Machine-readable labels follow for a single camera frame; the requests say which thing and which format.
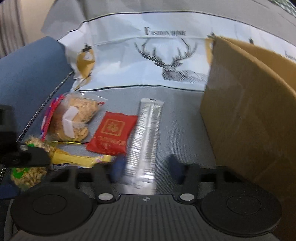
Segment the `round puffed grain cake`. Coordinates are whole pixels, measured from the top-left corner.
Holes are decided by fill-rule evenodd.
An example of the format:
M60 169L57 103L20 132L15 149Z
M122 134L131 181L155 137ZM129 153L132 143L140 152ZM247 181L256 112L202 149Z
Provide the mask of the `round puffed grain cake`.
M31 136L25 141L25 144L30 147L38 147L44 149L50 159L56 150L55 146L47 141L42 141L40 138ZM25 191L39 184L46 176L49 166L45 167L22 167L11 168L11 180L20 190Z

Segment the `silver stick sachet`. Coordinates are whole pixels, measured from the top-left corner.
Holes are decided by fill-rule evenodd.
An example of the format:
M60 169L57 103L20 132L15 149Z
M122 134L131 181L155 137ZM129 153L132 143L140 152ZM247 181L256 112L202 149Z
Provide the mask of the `silver stick sachet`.
M123 192L126 194L155 193L156 153L163 104L161 100L151 98L142 98L140 101L137 124L122 180Z

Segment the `yellow Alpenliebe candy bar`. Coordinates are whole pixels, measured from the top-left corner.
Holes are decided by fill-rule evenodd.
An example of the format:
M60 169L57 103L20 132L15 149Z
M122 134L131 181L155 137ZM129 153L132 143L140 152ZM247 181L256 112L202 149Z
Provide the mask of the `yellow Alpenliebe candy bar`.
M56 149L51 158L51 169L62 170L66 167L91 168L95 164L110 163L112 156L99 154L96 157L72 155L64 150Z

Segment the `red peanut snack bag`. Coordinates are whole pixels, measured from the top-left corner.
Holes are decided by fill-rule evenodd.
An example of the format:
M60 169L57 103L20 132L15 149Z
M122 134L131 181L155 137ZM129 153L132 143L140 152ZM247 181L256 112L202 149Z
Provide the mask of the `red peanut snack bag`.
M94 93L66 92L56 97L45 112L41 140L80 142L88 134L88 123L107 99Z

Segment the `red square snack packet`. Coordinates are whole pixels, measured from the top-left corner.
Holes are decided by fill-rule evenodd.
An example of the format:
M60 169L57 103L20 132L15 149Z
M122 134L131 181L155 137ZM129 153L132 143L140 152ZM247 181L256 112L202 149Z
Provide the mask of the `red square snack packet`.
M125 155L128 138L136 123L136 115L107 111L86 150L109 156Z

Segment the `brown cardboard box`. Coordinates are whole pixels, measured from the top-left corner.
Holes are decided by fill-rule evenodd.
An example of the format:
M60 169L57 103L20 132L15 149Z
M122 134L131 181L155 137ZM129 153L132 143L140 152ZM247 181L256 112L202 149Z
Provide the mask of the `brown cardboard box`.
M295 62L255 45L215 37L200 106L219 165L275 195L275 235L295 240Z

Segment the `grey curtain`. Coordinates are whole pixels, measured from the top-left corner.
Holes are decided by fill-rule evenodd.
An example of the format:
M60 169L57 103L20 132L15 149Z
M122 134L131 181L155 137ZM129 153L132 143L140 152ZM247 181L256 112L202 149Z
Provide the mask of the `grey curtain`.
M1 58L26 45L20 1L1 1Z

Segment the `grey deer print cloth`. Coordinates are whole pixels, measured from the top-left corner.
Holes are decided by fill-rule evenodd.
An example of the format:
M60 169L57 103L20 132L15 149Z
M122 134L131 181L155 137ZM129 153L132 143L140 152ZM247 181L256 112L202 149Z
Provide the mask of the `grey deer print cloth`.
M222 35L295 60L295 17L270 1L31 1L31 27L65 47L73 90L76 56L92 46L92 79L81 91L107 98L106 110L137 113L143 97L164 102L155 175L157 192L174 187L166 157L206 166L214 154L199 113L210 65L206 38Z

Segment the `green checkered cloth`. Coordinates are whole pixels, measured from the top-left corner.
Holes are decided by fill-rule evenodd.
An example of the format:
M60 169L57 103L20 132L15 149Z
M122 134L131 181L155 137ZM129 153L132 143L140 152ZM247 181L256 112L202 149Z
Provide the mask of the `green checkered cloth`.
M291 14L292 16L296 17L296 7L295 5L289 0L269 0L271 3L276 4L280 8L282 8L287 13Z

